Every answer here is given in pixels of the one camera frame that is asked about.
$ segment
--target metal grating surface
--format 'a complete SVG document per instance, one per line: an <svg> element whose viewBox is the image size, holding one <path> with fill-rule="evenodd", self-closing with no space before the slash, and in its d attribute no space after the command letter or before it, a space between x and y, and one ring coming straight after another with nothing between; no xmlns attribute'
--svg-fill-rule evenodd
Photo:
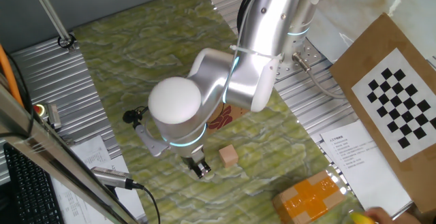
<svg viewBox="0 0 436 224"><path fill-rule="evenodd" d="M100 135L111 158L121 154L88 68L76 45L69 53L57 39L12 54L22 71L32 102L55 103L62 128L59 135L80 144ZM9 181L0 142L0 185Z"/></svg>

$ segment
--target table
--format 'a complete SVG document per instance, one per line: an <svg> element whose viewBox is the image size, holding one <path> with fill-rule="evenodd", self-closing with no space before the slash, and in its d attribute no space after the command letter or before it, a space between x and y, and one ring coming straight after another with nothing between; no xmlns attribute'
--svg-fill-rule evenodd
<svg viewBox="0 0 436 224"><path fill-rule="evenodd" d="M164 223L279 223L270 200L318 173L329 162L275 91L267 108L247 113L215 132L205 144L212 172L204 179L180 158L150 155L123 123L126 110L143 106L160 80L188 73L205 47L229 51L236 36L210 0L157 0L74 30L129 171L157 198ZM233 144L237 166L224 169L218 149ZM153 205L140 198L151 223ZM359 204L346 202L318 223L342 223Z"/></svg>

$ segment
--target gray pole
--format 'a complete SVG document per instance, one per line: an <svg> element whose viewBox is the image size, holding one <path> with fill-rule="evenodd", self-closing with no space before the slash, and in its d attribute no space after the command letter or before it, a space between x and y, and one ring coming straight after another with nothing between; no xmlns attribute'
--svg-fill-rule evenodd
<svg viewBox="0 0 436 224"><path fill-rule="evenodd" d="M69 36L67 30L62 25L61 20L57 16L55 9L53 9L52 4L50 3L50 0L40 0L40 3L42 7L46 10L46 13L50 20L52 21L54 27L56 28L56 31L58 32L59 36L63 39L63 41L69 43L71 41L71 37Z"/></svg>

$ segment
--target robotic arm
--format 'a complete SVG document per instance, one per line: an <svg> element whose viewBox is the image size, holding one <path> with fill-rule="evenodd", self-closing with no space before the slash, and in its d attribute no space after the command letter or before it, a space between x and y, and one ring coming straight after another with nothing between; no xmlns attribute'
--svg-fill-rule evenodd
<svg viewBox="0 0 436 224"><path fill-rule="evenodd" d="M292 62L304 50L318 1L244 0L234 55L203 49L187 78L167 78L151 91L149 111L162 140L134 123L151 154L170 149L199 178L209 172L203 153L207 120L221 101L253 112L264 109L279 62Z"/></svg>

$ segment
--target human hand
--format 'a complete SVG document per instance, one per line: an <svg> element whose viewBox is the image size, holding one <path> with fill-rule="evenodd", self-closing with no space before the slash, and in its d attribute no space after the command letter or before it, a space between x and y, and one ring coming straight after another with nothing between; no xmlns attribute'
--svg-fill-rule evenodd
<svg viewBox="0 0 436 224"><path fill-rule="evenodd" d="M393 221L389 214L382 208L371 208L366 211L365 214L379 224L420 224L414 216L407 212L404 212L395 221Z"/></svg>

